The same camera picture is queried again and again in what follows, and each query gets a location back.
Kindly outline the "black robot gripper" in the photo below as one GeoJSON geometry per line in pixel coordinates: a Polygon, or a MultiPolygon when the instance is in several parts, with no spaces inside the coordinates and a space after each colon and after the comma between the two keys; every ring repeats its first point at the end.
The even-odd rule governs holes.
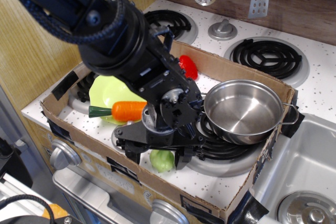
{"type": "Polygon", "coordinates": [[[194,148],[205,143],[205,137],[195,123],[165,132],[153,132],[138,122],[119,128],[114,135],[126,157],[137,164],[140,163],[141,154],[148,150],[176,151],[176,170],[182,170],[195,156],[194,148]]]}

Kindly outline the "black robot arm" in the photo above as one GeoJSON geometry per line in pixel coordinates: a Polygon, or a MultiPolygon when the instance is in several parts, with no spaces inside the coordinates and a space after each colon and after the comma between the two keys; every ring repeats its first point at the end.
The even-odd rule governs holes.
{"type": "Polygon", "coordinates": [[[202,96],[170,54],[174,35],[152,28],[128,0],[19,0],[50,34],[78,45],[93,72],[114,76],[147,101],[141,122],[116,129],[126,156],[140,161],[149,149],[174,150],[184,168],[204,138],[196,129],[202,96]]]}

